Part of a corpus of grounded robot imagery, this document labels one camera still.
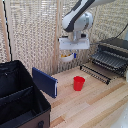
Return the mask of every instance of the white wall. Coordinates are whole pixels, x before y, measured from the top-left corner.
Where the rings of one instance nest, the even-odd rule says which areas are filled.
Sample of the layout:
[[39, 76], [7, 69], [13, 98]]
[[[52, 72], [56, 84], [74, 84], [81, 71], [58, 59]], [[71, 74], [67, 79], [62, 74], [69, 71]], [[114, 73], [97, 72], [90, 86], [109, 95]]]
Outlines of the white wall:
[[128, 41], [128, 31], [127, 31], [127, 33], [126, 33], [125, 40]]

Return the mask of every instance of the black toolbox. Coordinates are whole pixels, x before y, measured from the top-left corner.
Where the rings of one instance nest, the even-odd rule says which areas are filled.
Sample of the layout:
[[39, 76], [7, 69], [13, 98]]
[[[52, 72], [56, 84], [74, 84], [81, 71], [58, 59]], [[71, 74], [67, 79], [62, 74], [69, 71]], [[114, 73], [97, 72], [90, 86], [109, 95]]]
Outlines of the black toolbox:
[[0, 128], [49, 128], [50, 111], [19, 60], [0, 64]]

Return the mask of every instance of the dish rack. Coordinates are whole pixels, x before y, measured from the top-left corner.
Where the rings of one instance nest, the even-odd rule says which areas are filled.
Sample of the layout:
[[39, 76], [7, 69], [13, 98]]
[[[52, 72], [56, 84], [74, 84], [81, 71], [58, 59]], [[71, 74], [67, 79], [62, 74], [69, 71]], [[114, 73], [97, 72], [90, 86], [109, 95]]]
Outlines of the dish rack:
[[91, 61], [81, 65], [80, 70], [109, 84], [116, 77], [126, 76], [128, 69], [128, 41], [118, 38], [104, 43], [106, 41], [99, 43], [96, 53], [91, 55]]

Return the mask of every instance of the cable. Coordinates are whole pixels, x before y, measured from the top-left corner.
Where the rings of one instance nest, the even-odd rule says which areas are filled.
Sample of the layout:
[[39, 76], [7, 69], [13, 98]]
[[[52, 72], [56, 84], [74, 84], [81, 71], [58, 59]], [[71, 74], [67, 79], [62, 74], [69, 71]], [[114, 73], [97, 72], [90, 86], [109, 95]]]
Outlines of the cable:
[[124, 30], [126, 29], [128, 27], [128, 23], [126, 24], [126, 26], [125, 26], [125, 28], [121, 31], [121, 33], [120, 34], [118, 34], [116, 37], [113, 37], [112, 39], [110, 39], [110, 40], [108, 40], [108, 41], [99, 41], [98, 43], [91, 43], [90, 45], [95, 45], [95, 44], [100, 44], [100, 43], [107, 43], [107, 42], [110, 42], [110, 41], [112, 41], [112, 40], [114, 40], [114, 39], [116, 39], [117, 37], [119, 37], [123, 32], [124, 32]]

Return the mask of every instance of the bamboo blind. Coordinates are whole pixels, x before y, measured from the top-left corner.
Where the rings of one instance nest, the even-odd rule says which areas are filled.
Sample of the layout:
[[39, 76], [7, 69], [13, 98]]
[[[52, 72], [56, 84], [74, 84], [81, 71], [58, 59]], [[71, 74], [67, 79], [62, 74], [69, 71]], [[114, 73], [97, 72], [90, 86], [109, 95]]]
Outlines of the bamboo blind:
[[56, 0], [10, 0], [15, 59], [51, 75], [56, 26]]
[[10, 61], [4, 6], [0, 1], [0, 63]]
[[[98, 7], [91, 41], [117, 36], [128, 23], [128, 0], [116, 0]], [[124, 39], [126, 31], [119, 38]]]

